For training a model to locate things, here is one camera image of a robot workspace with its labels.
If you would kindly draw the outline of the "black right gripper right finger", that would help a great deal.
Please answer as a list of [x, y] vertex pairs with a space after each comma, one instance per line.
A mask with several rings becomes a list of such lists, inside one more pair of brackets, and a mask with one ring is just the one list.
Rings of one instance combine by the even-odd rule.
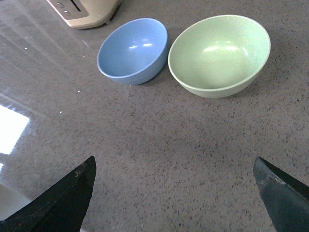
[[255, 159], [253, 174], [275, 230], [307, 232], [309, 187], [262, 157]]

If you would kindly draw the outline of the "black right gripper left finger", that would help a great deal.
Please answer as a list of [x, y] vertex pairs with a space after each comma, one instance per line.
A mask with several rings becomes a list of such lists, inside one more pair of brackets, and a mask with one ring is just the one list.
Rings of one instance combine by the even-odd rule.
[[35, 200], [0, 222], [2, 232], [78, 232], [96, 177], [90, 156]]

